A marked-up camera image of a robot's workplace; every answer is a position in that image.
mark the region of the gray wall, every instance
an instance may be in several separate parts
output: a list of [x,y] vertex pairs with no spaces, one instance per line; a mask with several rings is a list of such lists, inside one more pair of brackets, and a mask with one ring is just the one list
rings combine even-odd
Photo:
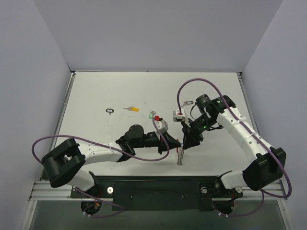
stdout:
[[287,153],[288,205],[297,229],[307,225],[306,12],[306,0],[284,0],[243,72],[261,135]]
[[[42,167],[32,142],[52,134],[70,71],[33,0],[0,3],[0,229],[19,229]],[[38,146],[42,156],[48,144]]]
[[242,71],[282,0],[35,0],[72,70]]

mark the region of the purple cable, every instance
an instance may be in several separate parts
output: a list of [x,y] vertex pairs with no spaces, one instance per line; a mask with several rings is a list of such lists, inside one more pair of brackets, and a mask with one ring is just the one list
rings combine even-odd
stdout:
[[[180,106],[180,102],[179,102],[179,95],[180,95],[180,92],[182,90],[182,88],[192,82],[192,81],[204,81],[208,84],[210,84],[213,88],[215,88],[215,90],[217,91],[217,93],[219,94],[219,96],[221,97],[223,103],[225,104],[226,108],[229,110],[229,112],[231,113],[231,115],[236,119],[236,120],[239,120],[239,118],[234,114],[234,112],[232,112],[232,110],[230,109],[229,105],[227,104],[225,98],[223,97],[222,93],[220,92],[220,90],[209,80],[206,80],[206,79],[203,79],[203,78],[193,78],[191,80],[188,80],[186,81],[185,83],[182,84],[182,86],[179,88],[178,90],[178,93],[177,93],[177,104],[178,104],[178,108],[179,108],[179,112],[181,113],[181,106]],[[243,122],[239,122],[250,134],[252,134],[253,132],[247,127],[247,125],[245,125]],[[272,193],[269,193],[267,191],[264,191],[263,189],[260,189],[261,192],[264,192],[265,194],[268,194],[270,196],[273,196],[273,197],[277,197],[277,198],[288,198],[291,193],[292,193],[292,185],[291,185],[291,182],[290,182],[290,179],[289,179],[289,176],[287,174],[287,172],[284,170],[282,164],[279,162],[279,160],[277,159],[277,157],[274,155],[274,153],[268,148],[265,146],[265,144],[254,134],[252,134],[253,138],[258,142],[260,143],[264,148],[265,150],[267,150],[267,152],[273,157],[273,159],[276,161],[278,167],[281,169],[281,171],[283,172],[284,174],[284,177],[287,181],[287,184],[288,184],[288,193],[286,195],[276,195],[276,194],[272,194]]]
[[263,191],[261,191],[261,193],[262,193],[262,200],[261,200],[261,203],[260,203],[259,207],[256,208],[255,210],[253,210],[253,211],[251,211],[251,212],[248,212],[248,213],[243,213],[243,214],[230,214],[230,215],[226,215],[226,214],[220,212],[221,215],[222,215],[222,216],[225,216],[225,217],[245,217],[245,216],[249,216],[249,215],[252,215],[252,214],[258,212],[258,211],[262,208],[263,203],[264,203],[264,193],[263,193]]
[[159,135],[160,135],[160,137],[162,138],[163,142],[165,143],[166,149],[167,149],[166,155],[163,156],[163,157],[161,157],[161,158],[158,158],[158,159],[144,159],[144,158],[141,158],[141,157],[133,156],[133,155],[131,155],[131,154],[129,154],[129,153],[127,153],[127,152],[121,150],[121,149],[117,149],[117,148],[114,148],[114,147],[110,147],[110,146],[108,146],[108,145],[100,144],[100,143],[97,143],[97,142],[94,142],[94,141],[91,141],[91,140],[87,140],[87,139],[84,139],[84,138],[76,137],[76,136],[62,135],[62,134],[46,136],[46,137],[42,137],[42,138],[40,138],[40,139],[37,139],[37,140],[33,143],[33,145],[32,145],[32,154],[33,154],[34,158],[35,158],[39,163],[42,164],[42,161],[37,157],[37,155],[35,154],[35,151],[34,151],[34,147],[35,147],[35,145],[36,145],[38,142],[40,142],[40,141],[42,141],[42,140],[45,140],[45,139],[48,139],[48,138],[74,138],[74,139],[82,140],[82,141],[91,143],[91,144],[93,144],[93,145],[97,145],[97,146],[104,147],[104,148],[107,148],[107,149],[111,148],[111,149],[113,149],[113,150],[115,150],[115,151],[121,152],[121,153],[123,153],[123,154],[125,154],[125,155],[127,155],[127,156],[130,156],[130,157],[132,157],[132,158],[138,159],[138,160],[140,160],[140,161],[161,161],[161,160],[165,159],[165,158],[169,155],[169,145],[168,145],[166,139],[163,137],[163,134],[161,133],[161,131],[158,129],[157,125],[154,123],[154,117],[153,117],[153,126],[154,126],[154,128],[157,130],[157,132],[159,133]]
[[[101,147],[104,147],[104,148],[107,148],[107,149],[111,148],[111,149],[113,149],[113,150],[115,150],[115,151],[121,152],[121,153],[123,153],[123,154],[125,154],[125,155],[128,155],[128,156],[130,156],[130,157],[132,157],[132,158],[135,158],[135,159],[138,159],[138,160],[141,160],[141,161],[161,161],[161,160],[165,159],[165,158],[169,155],[169,145],[168,145],[166,139],[163,137],[163,134],[161,133],[161,131],[158,129],[157,125],[154,123],[154,116],[153,116],[152,121],[153,121],[153,126],[154,126],[154,128],[155,128],[155,129],[157,130],[157,132],[159,133],[159,135],[160,135],[160,137],[162,138],[163,142],[165,143],[166,149],[167,149],[166,155],[163,156],[163,157],[161,157],[161,158],[158,158],[158,159],[144,159],[144,158],[136,157],[136,156],[133,156],[133,155],[127,153],[127,152],[122,151],[121,149],[117,149],[117,148],[114,148],[114,147],[110,147],[110,146],[108,146],[108,145],[100,144],[100,143],[97,143],[97,142],[94,142],[94,141],[91,141],[91,140],[87,140],[87,139],[84,139],[84,138],[80,138],[80,137],[76,137],[76,136],[71,136],[71,135],[51,135],[51,136],[46,136],[46,137],[42,137],[42,138],[40,138],[40,139],[37,139],[37,140],[33,143],[33,145],[32,145],[32,154],[33,154],[34,158],[35,158],[39,163],[42,164],[42,161],[37,157],[37,155],[35,154],[35,150],[34,150],[34,147],[35,147],[35,145],[36,145],[38,142],[40,142],[40,141],[42,141],[42,140],[45,140],[45,139],[49,139],[49,138],[74,138],[74,139],[82,140],[82,141],[91,143],[91,144],[93,144],[93,145],[101,146]],[[117,204],[114,204],[114,203],[112,203],[112,202],[105,201],[105,200],[102,200],[102,199],[100,199],[100,198],[91,196],[91,195],[85,193],[84,191],[80,190],[80,189],[77,188],[77,187],[76,187],[75,189],[76,189],[78,192],[80,192],[81,194],[83,194],[83,195],[85,195],[85,196],[87,196],[87,197],[89,197],[89,198],[93,198],[93,199],[98,200],[98,201],[101,201],[101,202],[103,202],[103,203],[106,203],[106,204],[109,204],[109,205],[112,205],[112,206],[115,206],[115,207],[120,207],[120,208],[122,208],[120,211],[118,211],[118,212],[116,212],[116,213],[109,214],[109,215],[104,215],[104,216],[91,216],[91,217],[93,217],[93,218],[106,218],[106,217],[112,217],[112,216],[115,216],[115,215],[117,215],[117,214],[119,214],[119,213],[122,213],[122,212],[125,210],[125,208],[124,208],[123,206],[121,206],[121,205],[117,205]]]

